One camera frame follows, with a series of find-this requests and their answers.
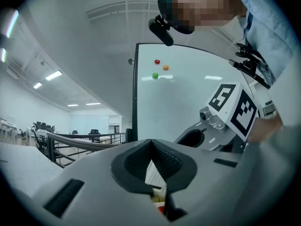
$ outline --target green magnet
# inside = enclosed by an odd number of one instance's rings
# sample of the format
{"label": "green magnet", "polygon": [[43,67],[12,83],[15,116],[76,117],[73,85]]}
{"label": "green magnet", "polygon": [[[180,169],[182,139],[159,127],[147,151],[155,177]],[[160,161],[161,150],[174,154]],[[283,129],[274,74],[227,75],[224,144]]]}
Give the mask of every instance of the green magnet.
{"label": "green magnet", "polygon": [[156,80],[157,78],[159,78],[159,74],[158,74],[158,73],[153,73],[153,74],[152,74],[152,78],[153,78],[154,80]]}

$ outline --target black railing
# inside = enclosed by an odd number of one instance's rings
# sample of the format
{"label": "black railing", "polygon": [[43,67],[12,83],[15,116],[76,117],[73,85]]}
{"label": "black railing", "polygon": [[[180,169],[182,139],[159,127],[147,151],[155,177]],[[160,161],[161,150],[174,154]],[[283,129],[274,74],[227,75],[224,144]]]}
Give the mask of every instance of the black railing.
{"label": "black railing", "polygon": [[[127,133],[114,133],[114,134],[91,134],[91,135],[64,135],[64,134],[54,134],[47,132],[47,149],[48,158],[57,164],[58,166],[64,168],[75,161],[71,156],[81,154],[81,153],[93,153],[96,151],[101,151],[107,148],[112,148],[114,146],[121,145],[125,142],[130,142],[131,135],[130,130]],[[68,155],[60,152],[60,149],[75,147],[81,149],[82,151],[77,151],[76,153],[71,153]],[[62,158],[68,159],[71,162],[67,164],[62,164],[60,161]]]}

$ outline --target person's arm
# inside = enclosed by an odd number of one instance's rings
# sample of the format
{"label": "person's arm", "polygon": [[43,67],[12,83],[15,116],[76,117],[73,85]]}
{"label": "person's arm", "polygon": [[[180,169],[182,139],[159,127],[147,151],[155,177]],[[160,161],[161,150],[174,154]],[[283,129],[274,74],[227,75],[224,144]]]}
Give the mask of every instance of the person's arm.
{"label": "person's arm", "polygon": [[276,114],[276,116],[270,119],[262,119],[258,117],[254,122],[247,142],[257,143],[264,141],[273,132],[280,130],[282,125],[283,124],[278,113]]}

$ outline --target white ceiling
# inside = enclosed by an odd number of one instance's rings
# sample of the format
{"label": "white ceiling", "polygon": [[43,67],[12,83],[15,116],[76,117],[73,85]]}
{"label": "white ceiling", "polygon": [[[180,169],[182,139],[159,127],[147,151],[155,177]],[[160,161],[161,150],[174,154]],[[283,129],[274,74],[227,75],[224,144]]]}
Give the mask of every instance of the white ceiling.
{"label": "white ceiling", "polygon": [[[20,14],[29,30],[24,35],[18,29],[22,24],[14,28],[20,49],[12,52],[12,58],[31,87],[60,69],[61,78],[39,88],[44,96],[50,91],[59,94],[61,105],[96,98],[131,119],[133,66],[127,61],[134,58],[136,43],[161,42],[148,29],[148,20],[159,14],[157,0],[28,0]],[[228,29],[192,35],[174,29],[170,33],[175,44],[241,61],[235,56],[235,36],[229,35],[236,33],[233,28],[232,23]],[[28,33],[36,42],[27,42]]]}

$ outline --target person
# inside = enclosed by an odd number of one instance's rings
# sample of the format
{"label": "person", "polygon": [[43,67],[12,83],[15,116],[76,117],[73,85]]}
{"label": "person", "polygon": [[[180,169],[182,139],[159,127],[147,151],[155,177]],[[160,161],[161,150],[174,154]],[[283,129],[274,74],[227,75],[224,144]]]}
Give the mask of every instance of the person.
{"label": "person", "polygon": [[[258,69],[269,85],[279,78],[293,57],[298,38],[274,0],[166,0],[171,3],[171,24],[195,31],[223,26],[238,16],[244,43],[257,50],[264,62]],[[271,119],[256,118],[247,141],[261,142],[283,126],[277,113]]]}

